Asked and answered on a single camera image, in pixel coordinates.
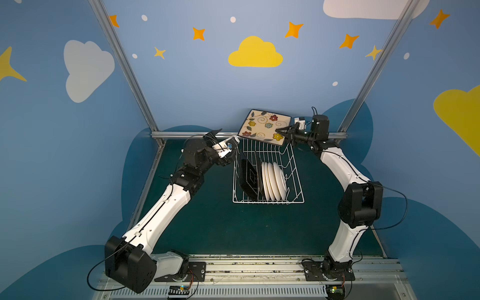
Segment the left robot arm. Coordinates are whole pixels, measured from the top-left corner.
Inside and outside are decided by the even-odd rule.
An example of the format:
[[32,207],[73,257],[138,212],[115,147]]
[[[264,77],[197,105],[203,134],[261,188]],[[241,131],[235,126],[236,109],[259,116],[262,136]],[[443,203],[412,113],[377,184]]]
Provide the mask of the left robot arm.
[[192,200],[214,166],[227,166],[235,160],[240,139],[232,136],[219,141],[217,131],[186,140],[182,166],[169,178],[156,204],[121,237],[112,236],[104,246],[105,274],[135,293],[142,293],[151,282],[163,276],[184,278],[189,257],[168,251],[155,259],[151,255],[161,235],[175,216]]

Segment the black square floral plate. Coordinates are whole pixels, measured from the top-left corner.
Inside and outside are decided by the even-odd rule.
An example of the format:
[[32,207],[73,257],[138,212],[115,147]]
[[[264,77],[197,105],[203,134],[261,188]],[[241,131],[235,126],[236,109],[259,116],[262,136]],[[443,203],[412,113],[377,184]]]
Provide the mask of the black square floral plate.
[[275,146],[285,143],[276,129],[289,126],[291,116],[252,109],[243,122],[238,135],[242,138],[261,141]]
[[240,167],[241,177],[239,181],[241,189],[246,194],[247,199],[256,201],[258,199],[258,173],[256,168],[246,158],[241,159]]

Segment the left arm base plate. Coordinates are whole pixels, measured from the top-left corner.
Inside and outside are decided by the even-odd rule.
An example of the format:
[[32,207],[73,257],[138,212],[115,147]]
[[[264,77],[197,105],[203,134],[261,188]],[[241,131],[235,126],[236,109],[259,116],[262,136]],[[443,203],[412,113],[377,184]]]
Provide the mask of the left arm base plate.
[[189,283],[192,280],[197,282],[204,282],[205,276],[205,262],[188,262],[188,264],[183,264],[176,274],[157,276],[154,278],[154,282]]

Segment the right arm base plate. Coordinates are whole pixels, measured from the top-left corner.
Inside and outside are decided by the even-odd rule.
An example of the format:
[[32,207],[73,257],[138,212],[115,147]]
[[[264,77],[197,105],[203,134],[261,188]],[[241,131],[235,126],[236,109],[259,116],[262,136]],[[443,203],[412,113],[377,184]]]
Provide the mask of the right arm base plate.
[[301,261],[306,281],[355,281],[350,264],[335,264],[327,261]]

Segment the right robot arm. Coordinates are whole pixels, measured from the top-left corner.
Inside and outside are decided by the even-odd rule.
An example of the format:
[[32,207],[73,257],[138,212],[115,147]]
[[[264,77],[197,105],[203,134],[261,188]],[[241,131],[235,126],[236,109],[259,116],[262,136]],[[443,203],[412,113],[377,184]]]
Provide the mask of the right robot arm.
[[353,254],[361,237],[381,216],[383,186],[364,176],[346,157],[339,144],[330,138],[330,120],[316,114],[311,129],[297,120],[291,126],[276,130],[286,142],[302,143],[318,156],[335,175],[344,190],[337,207],[340,224],[322,262],[322,272],[332,278],[353,265]]

